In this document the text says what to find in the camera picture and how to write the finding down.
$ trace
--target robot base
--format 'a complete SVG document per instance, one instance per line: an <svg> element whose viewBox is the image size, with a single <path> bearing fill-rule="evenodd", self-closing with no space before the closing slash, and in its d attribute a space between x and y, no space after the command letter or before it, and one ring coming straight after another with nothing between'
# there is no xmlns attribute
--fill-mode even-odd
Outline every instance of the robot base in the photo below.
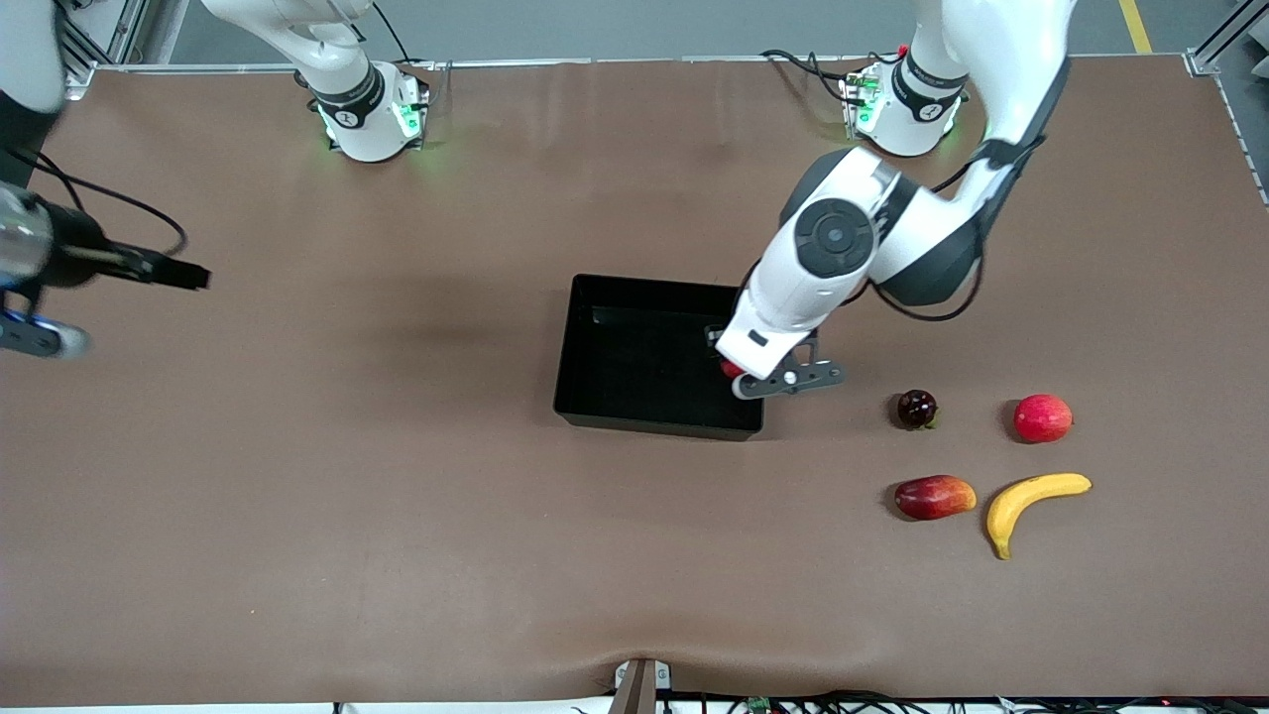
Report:
<svg viewBox="0 0 1269 714"><path fill-rule="evenodd" d="M386 161L405 148L421 148L431 98L430 88L419 77L388 62L373 62L373 66L385 80L383 100L360 128L343 127L319 109L330 148L365 162Z"/></svg>
<svg viewBox="0 0 1269 714"><path fill-rule="evenodd" d="M890 75L896 66L873 62L838 82L843 96L864 103L863 107L841 104L846 134L850 138L867 136L881 150L896 156L919 156L934 148L952 131L962 100L957 99L945 112L945 120L916 120L911 109L884 89L890 86Z"/></svg>

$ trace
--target gray floor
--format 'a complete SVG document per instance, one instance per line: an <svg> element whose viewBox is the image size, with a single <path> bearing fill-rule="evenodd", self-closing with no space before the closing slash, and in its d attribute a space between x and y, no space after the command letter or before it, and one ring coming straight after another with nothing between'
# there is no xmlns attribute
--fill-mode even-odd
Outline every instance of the gray floor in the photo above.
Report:
<svg viewBox="0 0 1269 714"><path fill-rule="evenodd" d="M1160 11L1171 3L1155 0ZM1174 49L1203 36L1222 16L1225 0L1190 5ZM411 55L428 60L602 60L756 55L773 47L797 53L863 55L887 51L912 37L912 11L895 0L381 0ZM1132 53L1118 0L1076 5L1071 51ZM358 25L376 58L397 58L378 16ZM193 0L173 63L277 62L278 53L227 25Z"/></svg>

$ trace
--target metal frame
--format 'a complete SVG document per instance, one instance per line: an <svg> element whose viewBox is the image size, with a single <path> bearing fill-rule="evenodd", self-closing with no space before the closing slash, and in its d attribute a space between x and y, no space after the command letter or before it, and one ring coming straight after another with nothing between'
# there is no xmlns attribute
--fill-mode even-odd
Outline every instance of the metal frame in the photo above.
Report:
<svg viewBox="0 0 1269 714"><path fill-rule="evenodd" d="M1185 68L1189 70L1190 76L1218 74L1221 70L1217 61L1221 58L1221 53L1266 14L1269 14L1269 0L1244 0L1240 3L1202 44L1185 51Z"/></svg>
<svg viewBox="0 0 1269 714"><path fill-rule="evenodd" d="M137 44L137 30L150 0L122 0L123 11L115 23L109 46L102 47L88 32L75 23L67 0L58 0L66 10L67 20L62 34L62 61L66 62L67 84L71 88L85 88L98 66L122 65Z"/></svg>

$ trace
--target yellow floor line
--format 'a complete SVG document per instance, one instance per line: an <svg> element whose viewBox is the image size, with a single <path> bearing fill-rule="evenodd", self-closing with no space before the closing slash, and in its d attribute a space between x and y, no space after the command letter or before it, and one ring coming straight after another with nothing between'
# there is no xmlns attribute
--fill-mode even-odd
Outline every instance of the yellow floor line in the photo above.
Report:
<svg viewBox="0 0 1269 714"><path fill-rule="evenodd" d="M1137 9L1137 0L1119 0L1119 9L1123 10L1123 22L1128 25L1133 49L1138 55L1150 55L1154 52L1155 49L1150 46L1150 36L1146 34L1146 25L1141 22L1141 10Z"/></svg>

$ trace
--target red apple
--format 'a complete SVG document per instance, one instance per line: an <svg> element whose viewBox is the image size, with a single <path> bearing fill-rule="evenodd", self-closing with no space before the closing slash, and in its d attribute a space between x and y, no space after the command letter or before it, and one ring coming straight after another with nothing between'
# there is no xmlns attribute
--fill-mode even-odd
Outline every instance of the red apple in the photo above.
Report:
<svg viewBox="0 0 1269 714"><path fill-rule="evenodd" d="M964 514L977 505L973 487L956 477L925 477L901 483L895 490L895 506L917 521Z"/></svg>
<svg viewBox="0 0 1269 714"><path fill-rule="evenodd" d="M1025 441L1057 441L1071 431L1074 424L1071 408L1052 394L1033 394L1014 410L1014 429Z"/></svg>
<svg viewBox="0 0 1269 714"><path fill-rule="evenodd" d="M723 359L722 361L722 374L727 377L728 380L733 380L740 375L745 374L745 370L740 369L740 365L732 363L731 360Z"/></svg>

